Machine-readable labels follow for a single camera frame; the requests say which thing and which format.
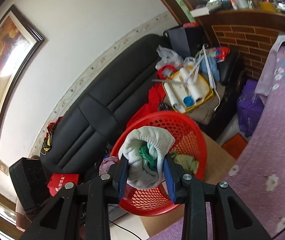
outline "red cloth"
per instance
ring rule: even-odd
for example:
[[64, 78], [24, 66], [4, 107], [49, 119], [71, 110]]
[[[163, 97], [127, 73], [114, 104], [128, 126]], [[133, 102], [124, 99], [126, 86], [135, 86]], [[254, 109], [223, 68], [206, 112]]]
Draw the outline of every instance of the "red cloth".
[[127, 127], [131, 126], [134, 122], [144, 117], [147, 114], [158, 111], [158, 105], [164, 100], [166, 93], [163, 89], [162, 83], [155, 83], [149, 90], [148, 103], [144, 104], [129, 120]]
[[170, 69], [170, 70], [172, 70], [173, 71], [173, 73], [175, 73], [175, 72], [177, 72], [177, 69], [173, 66], [173, 65], [166, 65], [166, 66], [163, 66], [161, 69], [159, 69], [158, 71], [157, 71], [157, 76], [159, 76], [159, 78], [160, 79], [166, 79], [166, 77], [164, 77], [163, 76], [163, 71], [165, 70], [165, 69]]

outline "white wall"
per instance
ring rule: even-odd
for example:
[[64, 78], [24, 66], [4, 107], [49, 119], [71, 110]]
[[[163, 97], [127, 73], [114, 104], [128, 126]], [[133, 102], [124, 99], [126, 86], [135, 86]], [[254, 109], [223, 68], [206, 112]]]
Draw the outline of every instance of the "white wall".
[[[46, 42], [26, 66], [7, 106], [0, 159], [8, 166], [28, 156], [52, 109], [88, 65], [132, 29], [166, 11], [160, 0], [6, 0], [0, 18], [12, 4]], [[1, 172], [0, 193], [15, 198], [10, 178]]]

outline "picture frame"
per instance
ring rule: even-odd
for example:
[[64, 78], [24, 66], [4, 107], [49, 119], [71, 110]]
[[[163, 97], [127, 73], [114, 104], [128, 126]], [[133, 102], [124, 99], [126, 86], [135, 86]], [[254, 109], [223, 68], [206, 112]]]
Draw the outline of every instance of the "picture frame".
[[0, 20], [0, 130], [21, 73], [44, 38], [12, 5]]

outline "white plastic bag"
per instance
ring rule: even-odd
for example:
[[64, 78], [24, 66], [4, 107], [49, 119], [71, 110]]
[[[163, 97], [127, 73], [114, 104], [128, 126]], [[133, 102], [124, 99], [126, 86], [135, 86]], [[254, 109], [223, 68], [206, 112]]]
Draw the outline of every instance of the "white plastic bag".
[[173, 65], [177, 70], [184, 66], [184, 60], [172, 49], [161, 47], [157, 48], [157, 52], [161, 60], [156, 64], [156, 70], [160, 70], [163, 66]]

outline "white towel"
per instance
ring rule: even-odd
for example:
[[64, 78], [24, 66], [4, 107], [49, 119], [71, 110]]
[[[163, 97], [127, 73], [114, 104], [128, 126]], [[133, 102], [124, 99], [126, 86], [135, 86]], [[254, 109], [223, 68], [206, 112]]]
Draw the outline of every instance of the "white towel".
[[[157, 153], [157, 171], [152, 171], [139, 154], [139, 149], [146, 142], [155, 148], [155, 151], [150, 151], [150, 153]], [[127, 183], [136, 189], [157, 187], [163, 179], [164, 157], [174, 143], [175, 138], [170, 132], [160, 127], [143, 126], [132, 130], [118, 152], [119, 159], [124, 155], [128, 160]]]

